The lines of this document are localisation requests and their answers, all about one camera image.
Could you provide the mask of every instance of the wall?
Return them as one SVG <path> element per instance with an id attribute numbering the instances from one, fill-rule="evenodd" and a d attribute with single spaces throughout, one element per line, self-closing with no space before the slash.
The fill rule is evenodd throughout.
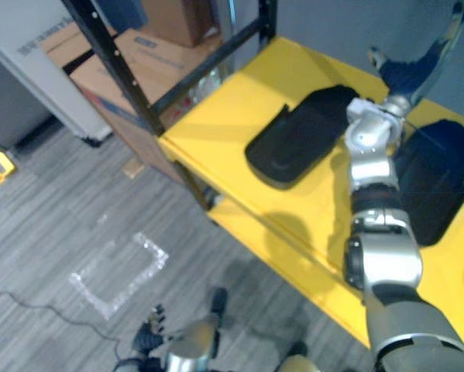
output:
<path id="1" fill-rule="evenodd" d="M 455 0 L 279 0 L 277 33 L 314 50 L 376 74 L 367 59 L 378 46 L 398 60 L 418 59 L 448 24 Z M 235 0 L 237 24 L 257 14 L 257 3 Z M 256 50 L 245 45 L 236 62 L 243 65 Z M 464 115 L 464 27 L 449 64 L 428 98 Z"/>

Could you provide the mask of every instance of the black cable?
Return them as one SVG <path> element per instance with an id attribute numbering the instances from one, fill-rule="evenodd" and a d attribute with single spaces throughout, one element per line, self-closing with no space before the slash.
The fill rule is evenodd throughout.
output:
<path id="1" fill-rule="evenodd" d="M 15 294 L 13 294 L 10 291 L 1 291 L 0 292 L 0 297 L 8 295 L 18 306 L 21 306 L 23 308 L 31 308 L 31 309 L 47 309 L 52 311 L 58 318 L 63 320 L 65 323 L 70 324 L 72 326 L 82 326 L 82 327 L 88 327 L 92 329 L 99 337 L 106 341 L 111 341 L 112 343 L 115 343 L 113 346 L 113 353 L 115 354 L 115 357 L 117 361 L 119 362 L 122 358 L 118 354 L 118 345 L 120 344 L 121 340 L 118 337 L 111 337 L 111 336 L 106 336 L 103 332 L 101 332 L 98 327 L 96 327 L 94 324 L 90 322 L 79 322 L 76 320 L 71 320 L 64 316 L 57 308 L 55 308 L 52 305 L 31 305 L 28 304 L 22 300 L 20 300 Z"/>

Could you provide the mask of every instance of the black metal frame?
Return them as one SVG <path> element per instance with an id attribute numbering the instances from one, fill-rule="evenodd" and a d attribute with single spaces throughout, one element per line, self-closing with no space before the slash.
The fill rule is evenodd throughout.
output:
<path id="1" fill-rule="evenodd" d="M 108 72 L 115 79 L 116 84 L 122 89 L 137 115 L 142 119 L 140 126 L 156 136 L 161 136 L 165 132 L 159 118 L 165 109 L 256 33 L 259 33 L 259 46 L 264 47 L 275 37 L 277 28 L 277 0 L 259 0 L 257 19 L 221 45 L 154 105 L 151 105 L 110 37 L 91 0 L 61 1 L 91 43 L 94 52 L 101 58 Z M 174 162 L 174 166 L 198 203 L 203 209 L 209 210 L 211 204 L 206 200 L 204 192 L 199 188 L 192 173 L 178 162 Z"/>

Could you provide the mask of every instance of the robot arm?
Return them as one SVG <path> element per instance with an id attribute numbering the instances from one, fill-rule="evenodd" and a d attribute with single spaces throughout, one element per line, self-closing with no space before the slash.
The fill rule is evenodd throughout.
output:
<path id="1" fill-rule="evenodd" d="M 389 156 L 389 147 L 400 142 L 405 115 L 435 82 L 463 21 L 464 9 L 456 3 L 445 35 L 418 62 L 393 62 L 373 48 L 369 57 L 390 94 L 381 105 L 356 98 L 347 108 L 352 235 L 344 275 L 363 292 L 378 371 L 464 371 L 462 340 L 416 292 L 423 263 Z"/>

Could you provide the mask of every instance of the yellow shelf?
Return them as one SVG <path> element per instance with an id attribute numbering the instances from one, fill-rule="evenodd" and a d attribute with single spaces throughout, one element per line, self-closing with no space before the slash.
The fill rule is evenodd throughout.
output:
<path id="1" fill-rule="evenodd" d="M 349 158 L 342 141 L 288 191 L 271 188 L 260 181 L 249 169 L 244 155 L 247 143 L 284 103 L 294 107 L 311 91 L 334 84 L 348 85 L 377 102 L 387 93 L 378 77 L 278 37 L 166 132 L 160 144 L 169 157 L 199 174 L 249 215 L 251 221 L 258 222 L 250 223 L 254 229 L 262 226 L 285 242 L 286 252 L 321 265 L 333 285 L 346 288 L 341 275 L 342 252 L 349 235 L 351 214 Z M 426 100 L 409 117 L 416 126 L 443 118 L 464 125 L 463 116 Z M 244 232 L 240 232 L 243 225 L 218 222 L 241 241 L 245 239 Z M 247 232 L 257 233 L 254 229 Z M 246 245 L 263 258 L 259 246 Z M 464 339 L 464 206 L 447 236 L 437 246 L 422 252 L 425 272 L 419 291 L 440 306 Z M 277 260 L 271 257 L 267 262 L 275 267 Z M 306 281 L 315 282 L 317 278 L 297 275 L 297 261 L 289 262 L 288 267 L 282 264 L 284 268 L 277 270 L 319 305 L 316 294 L 308 286 L 302 289 Z M 364 319 L 356 320 L 352 316 L 362 314 L 360 305 L 353 304 L 359 303 L 357 294 L 347 289 L 343 293 L 350 307 L 345 307 L 342 301 L 341 305 L 330 302 L 322 308 L 367 343 Z M 345 318 L 334 315 L 340 311 Z"/>

